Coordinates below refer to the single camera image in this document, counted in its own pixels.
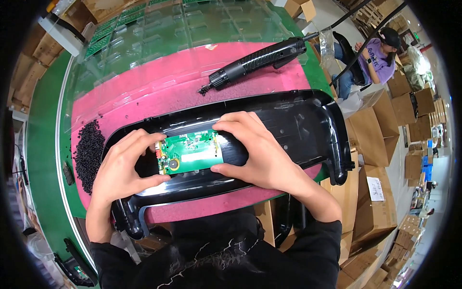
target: black office chair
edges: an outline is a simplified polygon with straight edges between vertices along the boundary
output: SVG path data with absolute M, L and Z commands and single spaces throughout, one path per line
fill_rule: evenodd
M 356 55 L 353 49 L 351 48 L 350 43 L 345 38 L 345 36 L 341 35 L 340 33 L 337 33 L 335 31 L 332 31 L 332 33 L 334 35 L 334 38 L 337 39 L 340 46 L 342 47 L 343 60 L 346 63 L 349 63 L 351 59 L 353 59 Z M 361 69 L 361 66 L 359 65 L 358 61 L 356 61 L 351 66 L 350 71 L 353 73 L 354 84 L 358 86 L 363 86 L 360 89 L 360 91 L 363 91 L 364 89 L 368 88 L 371 85 L 371 83 L 366 85 L 366 80 L 364 79 L 363 70 Z

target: purple t-shirt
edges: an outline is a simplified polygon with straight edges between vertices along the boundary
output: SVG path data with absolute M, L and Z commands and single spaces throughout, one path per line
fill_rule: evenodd
M 387 56 L 381 52 L 380 43 L 381 41 L 379 38 L 372 38 L 366 47 L 369 51 L 369 55 L 371 56 L 377 76 L 380 79 L 380 83 L 385 84 L 395 73 L 395 61 L 393 60 L 393 63 L 388 66 L 387 62 L 382 59 L 387 58 Z M 361 69 L 367 76 L 367 83 L 372 83 L 369 68 L 367 67 L 367 61 L 362 54 L 359 56 L 358 61 Z

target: green circuit board panel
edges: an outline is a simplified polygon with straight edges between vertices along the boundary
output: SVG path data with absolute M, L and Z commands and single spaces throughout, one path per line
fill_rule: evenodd
M 167 137 L 156 143 L 159 174 L 170 175 L 210 168 L 223 163 L 216 130 Z

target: black shirt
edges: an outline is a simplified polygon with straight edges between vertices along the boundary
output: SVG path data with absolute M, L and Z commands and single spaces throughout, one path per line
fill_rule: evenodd
M 101 288 L 335 288 L 340 221 L 308 223 L 284 253 L 249 230 L 182 239 L 136 265 L 109 243 L 91 243 Z

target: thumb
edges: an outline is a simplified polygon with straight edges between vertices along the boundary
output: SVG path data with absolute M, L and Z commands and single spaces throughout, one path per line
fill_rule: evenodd
M 171 177 L 169 175 L 153 175 L 147 178 L 139 178 L 136 182 L 136 186 L 139 191 L 144 191 L 147 188 L 157 187 L 170 179 Z
M 238 178 L 238 179 L 244 179 L 245 178 L 245 168 L 242 166 L 234 166 L 230 164 L 218 164 L 218 165 L 213 165 L 210 170 L 212 172 L 218 172 L 221 173 L 224 176 L 230 177 L 230 178 Z

